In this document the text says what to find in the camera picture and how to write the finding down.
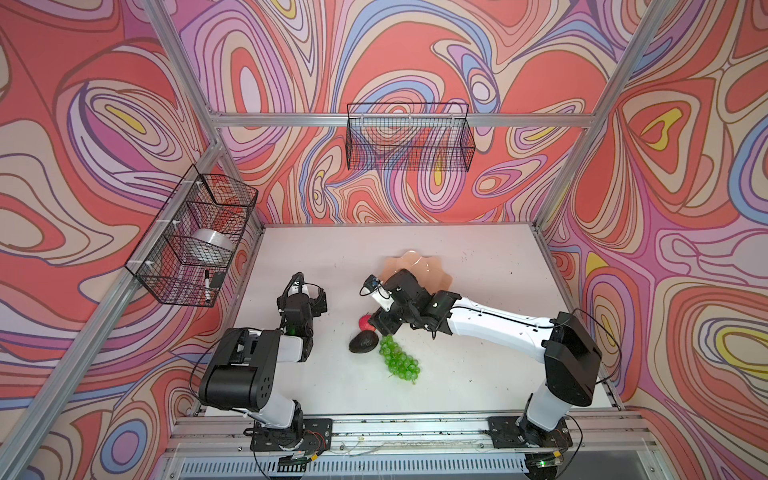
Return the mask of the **pink faceted fruit bowl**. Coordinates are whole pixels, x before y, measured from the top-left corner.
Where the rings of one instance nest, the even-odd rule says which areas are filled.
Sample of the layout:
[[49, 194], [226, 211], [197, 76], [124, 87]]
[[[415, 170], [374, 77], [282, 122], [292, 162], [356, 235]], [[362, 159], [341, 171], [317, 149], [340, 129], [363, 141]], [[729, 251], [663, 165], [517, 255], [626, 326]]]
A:
[[408, 270], [431, 294], [448, 291], [453, 283], [453, 277], [444, 270], [440, 257], [423, 256], [415, 250], [409, 250], [400, 257], [387, 257], [379, 279], [385, 282], [400, 270]]

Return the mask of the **red fake apple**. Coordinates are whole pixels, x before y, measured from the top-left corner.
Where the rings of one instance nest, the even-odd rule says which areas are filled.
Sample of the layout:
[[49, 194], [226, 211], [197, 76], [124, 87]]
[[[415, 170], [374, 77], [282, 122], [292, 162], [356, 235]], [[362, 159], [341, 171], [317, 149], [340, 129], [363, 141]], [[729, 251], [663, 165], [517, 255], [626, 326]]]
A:
[[361, 331], [373, 331], [373, 332], [376, 331], [376, 327], [370, 323], [371, 318], [372, 318], [371, 314], [366, 314], [360, 317], [358, 321], [358, 326]]

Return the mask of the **dark avocado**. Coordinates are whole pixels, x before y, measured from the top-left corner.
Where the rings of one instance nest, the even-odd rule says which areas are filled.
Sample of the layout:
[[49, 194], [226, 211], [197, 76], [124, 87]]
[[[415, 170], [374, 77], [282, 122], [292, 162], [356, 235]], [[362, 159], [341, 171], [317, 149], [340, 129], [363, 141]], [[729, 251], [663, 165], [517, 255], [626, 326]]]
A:
[[373, 351], [379, 344], [379, 336], [371, 330], [360, 331], [348, 345], [348, 349], [354, 354], [365, 354]]

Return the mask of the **green fake grape bunch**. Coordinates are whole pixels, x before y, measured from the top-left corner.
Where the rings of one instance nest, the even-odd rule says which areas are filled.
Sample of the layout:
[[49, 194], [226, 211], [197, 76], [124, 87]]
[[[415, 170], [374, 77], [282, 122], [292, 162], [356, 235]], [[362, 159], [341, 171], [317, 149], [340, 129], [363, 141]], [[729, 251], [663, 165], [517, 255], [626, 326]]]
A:
[[391, 376], [412, 384], [416, 383], [421, 374], [419, 361], [405, 352], [391, 335], [381, 339], [378, 353]]

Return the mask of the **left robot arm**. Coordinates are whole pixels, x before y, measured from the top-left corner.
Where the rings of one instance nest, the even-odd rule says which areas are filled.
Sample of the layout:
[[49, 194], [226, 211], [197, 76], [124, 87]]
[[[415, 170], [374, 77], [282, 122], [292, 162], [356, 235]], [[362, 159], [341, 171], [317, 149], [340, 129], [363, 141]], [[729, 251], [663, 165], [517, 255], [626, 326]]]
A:
[[314, 320], [327, 312], [322, 287], [292, 276], [276, 299], [275, 329], [230, 328], [219, 341], [200, 381], [205, 407], [233, 411], [271, 430], [295, 430], [303, 413], [298, 401], [275, 390], [280, 363], [303, 363], [314, 346]]

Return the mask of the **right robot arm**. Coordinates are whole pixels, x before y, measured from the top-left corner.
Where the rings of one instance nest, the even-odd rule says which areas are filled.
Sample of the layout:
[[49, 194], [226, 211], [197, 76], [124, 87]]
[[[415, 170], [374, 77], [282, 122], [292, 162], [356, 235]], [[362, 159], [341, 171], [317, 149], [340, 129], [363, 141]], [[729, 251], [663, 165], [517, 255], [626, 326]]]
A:
[[451, 291], [430, 293], [406, 269], [386, 281], [369, 276], [359, 294], [377, 303], [370, 323], [384, 335], [408, 325], [432, 336], [443, 333], [489, 341], [543, 364], [543, 383], [518, 421], [528, 430], [551, 432], [572, 407], [592, 404], [602, 352], [570, 312], [532, 317], [484, 306]]

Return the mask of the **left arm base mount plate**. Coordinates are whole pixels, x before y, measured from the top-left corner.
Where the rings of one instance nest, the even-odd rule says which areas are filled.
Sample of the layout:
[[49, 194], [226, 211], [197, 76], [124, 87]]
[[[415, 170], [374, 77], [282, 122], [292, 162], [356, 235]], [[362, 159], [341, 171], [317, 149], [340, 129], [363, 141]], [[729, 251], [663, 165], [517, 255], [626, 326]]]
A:
[[332, 445], [333, 420], [309, 418], [294, 421], [285, 429], [269, 428], [258, 422], [244, 431], [253, 452], [304, 452], [320, 454]]

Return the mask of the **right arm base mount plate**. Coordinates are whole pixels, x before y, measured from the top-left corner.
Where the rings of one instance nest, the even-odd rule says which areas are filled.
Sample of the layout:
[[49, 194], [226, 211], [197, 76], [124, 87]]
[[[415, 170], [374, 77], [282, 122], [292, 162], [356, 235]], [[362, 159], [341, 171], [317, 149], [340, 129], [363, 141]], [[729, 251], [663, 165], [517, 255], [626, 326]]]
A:
[[551, 431], [535, 426], [525, 416], [491, 416], [487, 422], [486, 434], [496, 449], [543, 448], [565, 451], [573, 446], [565, 418], [561, 418]]

